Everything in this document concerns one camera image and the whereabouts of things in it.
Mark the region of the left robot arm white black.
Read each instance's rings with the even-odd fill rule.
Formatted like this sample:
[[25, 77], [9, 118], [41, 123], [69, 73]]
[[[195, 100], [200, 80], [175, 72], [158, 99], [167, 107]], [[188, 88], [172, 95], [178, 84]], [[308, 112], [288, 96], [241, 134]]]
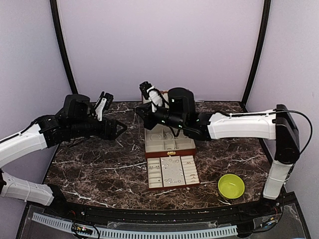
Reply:
[[[102, 92], [95, 104], [81, 94], [67, 95], [62, 109], [54, 115], [33, 120], [24, 130], [0, 141], [0, 165], [5, 165], [30, 153], [54, 147], [77, 138], [99, 137], [116, 140], [127, 126], [116, 119], [103, 117], [113, 95]], [[58, 186], [37, 184], [0, 172], [0, 195], [25, 202], [50, 206], [59, 217], [70, 213], [70, 205]]]

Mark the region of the red jewelry box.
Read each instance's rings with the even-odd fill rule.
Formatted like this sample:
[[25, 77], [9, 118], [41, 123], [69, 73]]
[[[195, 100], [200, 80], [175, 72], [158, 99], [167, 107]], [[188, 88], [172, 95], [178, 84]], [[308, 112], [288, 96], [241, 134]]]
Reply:
[[[160, 91], [168, 102], [168, 92]], [[151, 104], [143, 97], [143, 104]], [[170, 128], [162, 122], [152, 130], [145, 129], [145, 156], [146, 158], [160, 158], [168, 156], [195, 156], [196, 145], [193, 139], [185, 136], [180, 129]]]

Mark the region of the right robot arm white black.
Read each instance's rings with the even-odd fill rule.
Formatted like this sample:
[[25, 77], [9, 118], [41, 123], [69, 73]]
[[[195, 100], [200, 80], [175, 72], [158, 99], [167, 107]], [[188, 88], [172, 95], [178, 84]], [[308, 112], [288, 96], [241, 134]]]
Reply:
[[276, 152], [266, 180], [263, 198], [255, 204], [254, 211], [265, 216], [274, 207], [281, 188], [288, 180], [303, 149], [300, 148], [299, 130], [292, 117], [293, 110], [278, 104], [274, 109], [252, 113], [199, 113], [196, 111], [194, 94], [177, 87], [168, 90], [167, 99], [149, 82], [139, 86], [147, 101], [135, 107], [135, 113], [144, 127], [153, 129], [158, 124], [167, 126], [173, 133], [199, 141], [222, 138], [261, 138], [274, 140]]

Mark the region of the red jewelry tray insert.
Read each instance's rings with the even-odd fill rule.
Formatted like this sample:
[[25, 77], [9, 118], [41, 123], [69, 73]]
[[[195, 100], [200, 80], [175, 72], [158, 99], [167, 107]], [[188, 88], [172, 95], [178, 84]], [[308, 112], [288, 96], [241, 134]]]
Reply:
[[200, 184], [192, 155], [148, 158], [147, 170], [150, 190], [174, 189]]

